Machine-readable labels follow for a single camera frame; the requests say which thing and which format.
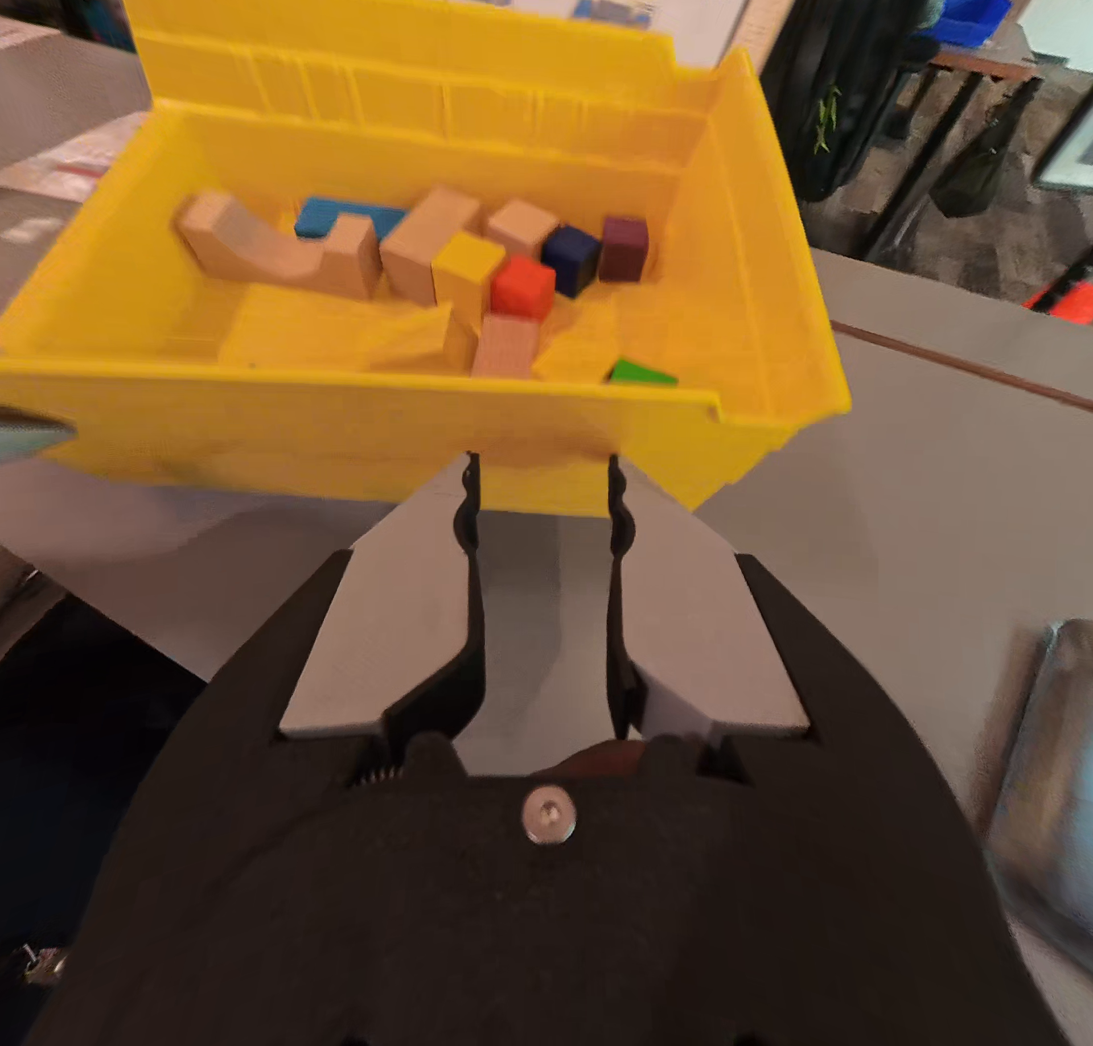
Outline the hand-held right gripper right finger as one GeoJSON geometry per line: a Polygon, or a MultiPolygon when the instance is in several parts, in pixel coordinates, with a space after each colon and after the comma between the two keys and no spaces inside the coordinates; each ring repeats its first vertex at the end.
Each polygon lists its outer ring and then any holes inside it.
{"type": "Polygon", "coordinates": [[[809,717],[732,546],[618,455],[608,512],[615,737],[803,734],[809,717]]]}

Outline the orange traffic cone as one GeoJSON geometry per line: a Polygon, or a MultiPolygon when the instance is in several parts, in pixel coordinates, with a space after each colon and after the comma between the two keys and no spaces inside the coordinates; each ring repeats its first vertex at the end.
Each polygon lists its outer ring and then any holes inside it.
{"type": "Polygon", "coordinates": [[[1067,324],[1092,326],[1092,247],[1050,285],[1026,301],[1031,312],[1054,316],[1067,324]]]}

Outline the small blue storage bin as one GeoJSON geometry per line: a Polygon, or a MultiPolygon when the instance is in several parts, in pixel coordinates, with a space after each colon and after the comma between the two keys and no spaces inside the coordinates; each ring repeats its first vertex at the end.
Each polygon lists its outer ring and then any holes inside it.
{"type": "Polygon", "coordinates": [[[992,38],[1011,9],[1011,0],[942,0],[935,22],[921,33],[941,45],[976,50],[992,38]]]}

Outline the hanging black jackets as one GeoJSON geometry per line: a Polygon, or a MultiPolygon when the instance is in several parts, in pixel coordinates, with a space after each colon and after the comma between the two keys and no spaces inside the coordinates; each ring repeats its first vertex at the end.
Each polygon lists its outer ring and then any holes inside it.
{"type": "Polygon", "coordinates": [[[932,0],[795,0],[761,84],[799,204],[853,179],[902,79],[938,44],[932,0]]]}

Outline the wooden table with black legs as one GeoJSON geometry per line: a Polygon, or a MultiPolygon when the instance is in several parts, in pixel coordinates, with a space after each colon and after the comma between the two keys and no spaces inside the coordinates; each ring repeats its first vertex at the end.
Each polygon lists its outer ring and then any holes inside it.
{"type": "Polygon", "coordinates": [[[983,48],[969,52],[942,51],[931,63],[930,80],[935,81],[935,73],[941,71],[959,73],[963,79],[944,111],[922,139],[922,145],[910,160],[894,192],[854,250],[856,261],[877,263],[898,244],[938,176],[941,155],[950,137],[985,81],[1021,84],[1039,77],[1039,66],[1026,46],[1020,47],[1013,59],[989,58],[983,48]]]}

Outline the pile of coloured wooden blocks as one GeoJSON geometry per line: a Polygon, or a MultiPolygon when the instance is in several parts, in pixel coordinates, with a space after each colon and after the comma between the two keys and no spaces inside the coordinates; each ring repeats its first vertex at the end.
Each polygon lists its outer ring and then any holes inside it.
{"type": "Polygon", "coordinates": [[[390,222],[324,205],[284,232],[228,192],[203,191],[174,227],[239,308],[218,362],[239,371],[465,377],[579,385],[675,384],[625,356],[623,281],[599,244],[533,205],[493,218],[438,187],[390,222]]]}

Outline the yellow plastic bin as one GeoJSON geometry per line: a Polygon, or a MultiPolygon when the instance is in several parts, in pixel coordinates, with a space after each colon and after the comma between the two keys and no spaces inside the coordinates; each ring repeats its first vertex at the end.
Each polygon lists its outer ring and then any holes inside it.
{"type": "Polygon", "coordinates": [[[619,455],[695,509],[849,410],[747,48],[433,0],[124,0],[146,120],[2,314],[2,407],[69,425],[93,475],[406,500],[475,453],[487,509],[603,516],[619,455]],[[513,197],[600,237],[635,285],[560,299],[529,380],[445,366],[450,302],[225,281],[176,223],[224,192],[273,230],[309,196],[513,197]]]}

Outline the black hanging bag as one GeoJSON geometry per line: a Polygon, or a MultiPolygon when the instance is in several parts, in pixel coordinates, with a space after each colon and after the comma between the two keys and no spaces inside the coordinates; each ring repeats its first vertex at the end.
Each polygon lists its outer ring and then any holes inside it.
{"type": "Polygon", "coordinates": [[[1018,124],[1039,85],[1033,80],[999,103],[979,134],[941,172],[929,196],[942,218],[976,218],[994,203],[1018,124]]]}

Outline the laminated label sheet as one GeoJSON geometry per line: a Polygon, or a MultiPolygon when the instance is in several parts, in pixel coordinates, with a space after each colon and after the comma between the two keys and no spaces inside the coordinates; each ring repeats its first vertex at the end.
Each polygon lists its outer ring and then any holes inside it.
{"type": "Polygon", "coordinates": [[[1,188],[83,204],[145,122],[146,115],[146,110],[132,111],[7,166],[1,171],[1,188]]]}

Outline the grey framed panel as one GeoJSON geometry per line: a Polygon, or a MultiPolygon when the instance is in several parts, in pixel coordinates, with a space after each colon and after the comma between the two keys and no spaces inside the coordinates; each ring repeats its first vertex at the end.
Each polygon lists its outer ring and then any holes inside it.
{"type": "Polygon", "coordinates": [[[1092,192],[1092,90],[1036,161],[1031,183],[1047,191],[1092,192]]]}

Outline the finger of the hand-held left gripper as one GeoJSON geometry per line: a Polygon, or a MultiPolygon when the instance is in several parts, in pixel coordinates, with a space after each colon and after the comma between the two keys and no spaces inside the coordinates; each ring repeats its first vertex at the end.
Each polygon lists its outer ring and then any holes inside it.
{"type": "Polygon", "coordinates": [[[69,422],[15,408],[1,409],[1,465],[36,457],[75,438],[77,427],[69,422]]]}

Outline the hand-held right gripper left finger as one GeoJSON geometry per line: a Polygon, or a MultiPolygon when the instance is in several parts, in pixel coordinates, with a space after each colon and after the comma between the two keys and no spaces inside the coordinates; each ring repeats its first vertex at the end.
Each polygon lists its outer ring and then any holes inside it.
{"type": "Polygon", "coordinates": [[[485,698],[481,467],[465,453],[352,546],[280,721],[289,738],[455,740],[485,698]]]}

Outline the person's right hand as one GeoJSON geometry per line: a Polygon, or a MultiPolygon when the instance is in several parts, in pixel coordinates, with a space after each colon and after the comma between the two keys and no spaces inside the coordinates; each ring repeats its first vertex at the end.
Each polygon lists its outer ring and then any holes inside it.
{"type": "Polygon", "coordinates": [[[549,774],[562,780],[631,777],[639,772],[646,748],[639,740],[607,740],[557,763],[549,774]]]}

